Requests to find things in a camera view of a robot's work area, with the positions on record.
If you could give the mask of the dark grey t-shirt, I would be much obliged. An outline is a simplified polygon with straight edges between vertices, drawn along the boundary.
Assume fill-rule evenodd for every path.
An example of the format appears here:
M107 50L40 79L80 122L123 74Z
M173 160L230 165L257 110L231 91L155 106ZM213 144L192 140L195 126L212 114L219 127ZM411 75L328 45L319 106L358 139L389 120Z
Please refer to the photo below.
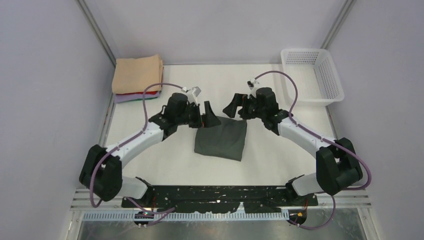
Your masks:
M223 158L240 162L243 158L248 123L218 117L221 124L199 128L194 139L194 152L203 156Z

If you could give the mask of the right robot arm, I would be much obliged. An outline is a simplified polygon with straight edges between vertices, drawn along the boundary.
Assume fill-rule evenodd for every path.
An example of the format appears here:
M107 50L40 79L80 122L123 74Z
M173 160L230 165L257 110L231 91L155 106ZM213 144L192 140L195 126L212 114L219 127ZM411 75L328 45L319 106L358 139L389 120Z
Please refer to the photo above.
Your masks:
M301 175L285 184L289 200L326 193L334 196L363 178L359 161L352 155L353 144L347 138L325 142L306 132L289 111L281 109L276 95L269 87L261 87L254 95L235 93L222 112L230 118L258 118L274 134L289 139L315 159L314 173Z

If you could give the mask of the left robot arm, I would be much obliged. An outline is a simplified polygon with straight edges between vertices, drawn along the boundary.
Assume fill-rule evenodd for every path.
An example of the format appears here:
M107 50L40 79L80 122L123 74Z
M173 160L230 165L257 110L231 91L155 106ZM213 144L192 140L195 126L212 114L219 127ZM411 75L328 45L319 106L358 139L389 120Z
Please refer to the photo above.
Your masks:
M179 126L193 129L219 126L221 121L209 101L204 102L204 108L202 114L199 104L186 93L172 94L162 110L150 117L138 132L108 147L92 146L79 182L104 202L115 197L143 198L152 187L146 181L123 176L123 168L143 151L174 134Z

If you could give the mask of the folded green t-shirt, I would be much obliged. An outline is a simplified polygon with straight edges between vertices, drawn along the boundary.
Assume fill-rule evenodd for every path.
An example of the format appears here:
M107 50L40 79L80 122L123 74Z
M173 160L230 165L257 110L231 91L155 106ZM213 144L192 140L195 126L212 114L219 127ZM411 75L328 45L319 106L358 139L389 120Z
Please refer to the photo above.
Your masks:
M140 98L135 99L134 101L146 101L146 100L154 100L154 99L158 99L158 98L159 98L158 96L156 96L156 97L145 97L145 98L140 97Z

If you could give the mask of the white plastic basket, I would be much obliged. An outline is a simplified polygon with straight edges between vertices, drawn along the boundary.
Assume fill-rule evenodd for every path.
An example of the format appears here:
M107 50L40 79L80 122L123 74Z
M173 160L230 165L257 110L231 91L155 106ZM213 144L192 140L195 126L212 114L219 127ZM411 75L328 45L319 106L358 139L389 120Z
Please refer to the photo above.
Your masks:
M288 104L326 107L345 99L338 71L330 52L321 48L286 48L280 52L285 78L283 94Z

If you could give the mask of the folded beige t-shirt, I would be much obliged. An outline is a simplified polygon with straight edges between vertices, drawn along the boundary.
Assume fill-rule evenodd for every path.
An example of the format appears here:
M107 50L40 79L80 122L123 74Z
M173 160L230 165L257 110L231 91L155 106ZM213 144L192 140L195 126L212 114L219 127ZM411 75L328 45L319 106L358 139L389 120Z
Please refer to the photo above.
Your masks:
M114 94L141 93L163 80L163 60L156 54L142 58L118 58L111 89Z

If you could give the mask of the folded lavender t-shirt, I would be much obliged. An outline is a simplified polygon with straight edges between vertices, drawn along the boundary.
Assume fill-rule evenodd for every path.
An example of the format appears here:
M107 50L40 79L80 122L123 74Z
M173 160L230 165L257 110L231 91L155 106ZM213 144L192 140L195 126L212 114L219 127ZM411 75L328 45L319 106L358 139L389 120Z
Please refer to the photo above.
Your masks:
M119 104L119 103L136 101L135 99L138 99L138 98L140 98L140 97L137 97L137 96L134 96L134 95L128 95L128 93L126 93L126 94L115 94L114 103Z

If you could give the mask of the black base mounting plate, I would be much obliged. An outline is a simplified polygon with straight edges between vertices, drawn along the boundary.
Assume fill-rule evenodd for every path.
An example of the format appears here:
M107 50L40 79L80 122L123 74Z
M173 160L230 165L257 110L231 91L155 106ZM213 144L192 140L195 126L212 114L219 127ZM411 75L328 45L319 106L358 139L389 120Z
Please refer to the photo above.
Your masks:
M281 207L318 205L312 193L297 196L293 190L277 185L202 186L153 185L141 199L124 199L123 208L156 208L160 212L174 208L176 213L234 213L243 206L247 213L276 213Z

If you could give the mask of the aluminium frame rail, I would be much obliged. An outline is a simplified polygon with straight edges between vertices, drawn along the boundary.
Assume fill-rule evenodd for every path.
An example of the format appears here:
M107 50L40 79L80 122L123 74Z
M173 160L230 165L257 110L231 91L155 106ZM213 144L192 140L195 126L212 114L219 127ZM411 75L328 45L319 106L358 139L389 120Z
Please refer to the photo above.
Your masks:
M137 203L144 208L166 210L176 208L179 212L190 213L205 208L207 212L228 212L250 208L295 209L330 208L371 208L372 204L364 190L344 190L331 197L327 193L310 193L291 199L283 186L170 186L157 185Z

